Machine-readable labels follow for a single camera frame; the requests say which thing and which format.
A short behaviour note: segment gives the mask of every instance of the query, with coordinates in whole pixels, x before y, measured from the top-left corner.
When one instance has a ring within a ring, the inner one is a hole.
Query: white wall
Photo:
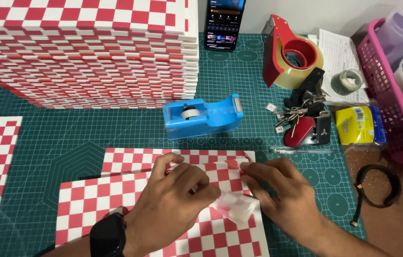
[[[261,33],[270,14],[289,22],[298,34],[319,28],[350,37],[364,23],[386,17],[403,0],[246,0],[240,33]],[[207,0],[198,0],[199,31],[204,32]]]

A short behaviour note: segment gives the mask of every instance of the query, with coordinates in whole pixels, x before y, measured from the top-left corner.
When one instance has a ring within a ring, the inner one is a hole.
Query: person's left hand
[[[123,218],[127,227],[124,256],[143,257],[168,246],[193,227],[202,209],[221,196],[218,187],[209,185],[205,172],[183,160],[174,153],[155,160],[147,186]],[[170,162],[180,164],[165,176]],[[194,187],[197,192],[191,195]]]

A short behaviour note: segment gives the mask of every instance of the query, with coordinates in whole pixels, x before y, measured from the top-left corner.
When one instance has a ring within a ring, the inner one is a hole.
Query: finger
[[[183,161],[184,157],[175,153],[168,153],[157,157],[149,180],[159,180],[164,178],[167,164],[170,164],[171,162],[181,163]]]
[[[176,181],[182,176],[182,174],[184,174],[190,167],[192,167],[192,165],[185,162],[179,164],[174,170],[168,173],[165,180],[171,185],[176,183]]]
[[[216,201],[221,196],[221,190],[216,186],[207,186],[202,190],[197,191],[194,195],[189,196],[188,206],[193,215],[198,214],[204,208],[208,207],[211,203]]]
[[[202,171],[197,166],[192,166],[176,181],[175,187],[177,190],[180,190],[181,193],[186,193],[190,189],[196,188],[197,185],[200,185],[200,188],[196,188],[196,190],[202,190],[208,184],[209,177],[206,172]]]
[[[258,162],[243,162],[240,168],[252,178],[267,182],[278,194],[292,190],[287,178],[276,168]]]
[[[301,175],[293,162],[288,158],[276,158],[265,162],[265,165],[278,169],[284,176],[293,178],[304,183],[308,183],[305,177]]]
[[[268,217],[271,217],[276,208],[275,208],[275,202],[268,194],[268,192],[260,186],[257,180],[248,175],[241,176],[241,180],[248,185],[251,194],[258,201],[260,201],[260,207],[262,208],[263,212]]]

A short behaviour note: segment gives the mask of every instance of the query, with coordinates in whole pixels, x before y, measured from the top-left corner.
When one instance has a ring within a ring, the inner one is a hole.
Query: paper document
[[[363,75],[352,39],[320,29],[319,48],[323,54],[325,71],[321,89],[326,94],[327,102],[368,103],[369,98],[364,90],[366,82],[358,91],[347,96],[338,95],[331,88],[331,79],[343,70],[356,69]]]

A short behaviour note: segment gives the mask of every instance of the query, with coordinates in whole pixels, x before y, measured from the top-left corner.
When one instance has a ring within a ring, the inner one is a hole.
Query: red key fob
[[[295,131],[292,135],[292,129],[287,130],[284,135],[284,144],[288,147],[297,147],[303,142],[307,135],[314,129],[316,123],[312,117],[301,117],[295,125]]]

